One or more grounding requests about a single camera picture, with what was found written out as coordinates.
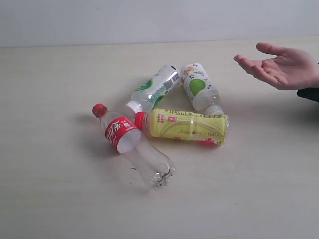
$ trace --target plastic bottle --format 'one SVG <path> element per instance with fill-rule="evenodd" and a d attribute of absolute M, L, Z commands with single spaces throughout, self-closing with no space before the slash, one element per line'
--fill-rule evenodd
<path fill-rule="evenodd" d="M 95 105 L 92 111 L 100 119 L 106 139 L 134 165 L 152 189 L 157 190 L 168 184 L 170 176 L 176 172 L 174 164 L 152 146 L 129 119 L 108 111 L 103 104 Z"/>
<path fill-rule="evenodd" d="M 226 115 L 154 109 L 136 114 L 135 125 L 153 137 L 223 144 L 228 130 Z"/>
<path fill-rule="evenodd" d="M 149 81 L 138 87 L 125 105 L 128 117 L 151 111 L 160 100 L 180 83 L 180 74 L 173 66 L 163 66 Z"/>
<path fill-rule="evenodd" d="M 181 82 L 196 111 L 205 109 L 205 115 L 223 115 L 219 106 L 219 92 L 199 63 L 185 65 L 181 70 Z"/>

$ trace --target white table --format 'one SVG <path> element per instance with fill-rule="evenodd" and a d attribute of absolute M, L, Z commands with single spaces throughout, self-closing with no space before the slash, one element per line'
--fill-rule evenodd
<path fill-rule="evenodd" d="M 309 51 L 319 37 L 262 39 Z M 0 238 L 317 239 L 319 104 L 247 75 L 259 40 L 0 49 Z M 199 62 L 230 117 L 227 143 L 152 140 L 177 167 L 148 191 L 106 142 L 96 103 L 122 111 L 164 64 Z M 182 88 L 161 108 L 191 110 Z"/>

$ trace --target human hand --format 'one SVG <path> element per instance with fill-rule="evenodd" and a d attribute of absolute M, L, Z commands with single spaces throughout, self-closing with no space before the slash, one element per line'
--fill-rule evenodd
<path fill-rule="evenodd" d="M 263 61 L 249 60 L 237 55 L 234 60 L 247 74 L 264 81 L 278 90 L 319 88 L 319 65 L 305 51 L 258 43 L 258 51 L 276 55 Z"/>

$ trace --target bottle label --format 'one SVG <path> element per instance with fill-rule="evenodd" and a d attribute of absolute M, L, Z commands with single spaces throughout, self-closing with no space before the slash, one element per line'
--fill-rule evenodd
<path fill-rule="evenodd" d="M 128 118 L 118 117 L 105 130 L 105 138 L 117 147 L 120 139 L 127 132 L 137 128 Z"/>
<path fill-rule="evenodd" d="M 217 91 L 201 64 L 195 63 L 186 65 L 182 68 L 181 72 L 181 82 L 192 103 L 199 92 L 212 90 Z"/>
<path fill-rule="evenodd" d="M 155 109 L 150 117 L 150 133 L 153 137 L 223 144 L 227 130 L 226 115 L 206 116 L 193 112 Z"/>
<path fill-rule="evenodd" d="M 148 95 L 148 102 L 154 108 L 179 83 L 180 74 L 178 71 L 172 66 L 163 66 L 152 79 L 138 87 L 135 91 Z"/>

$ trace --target black sleeve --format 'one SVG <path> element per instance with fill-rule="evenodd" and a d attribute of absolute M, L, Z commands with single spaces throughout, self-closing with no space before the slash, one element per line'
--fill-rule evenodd
<path fill-rule="evenodd" d="M 297 95 L 301 98 L 319 102 L 319 88 L 306 88 L 298 90 Z"/>

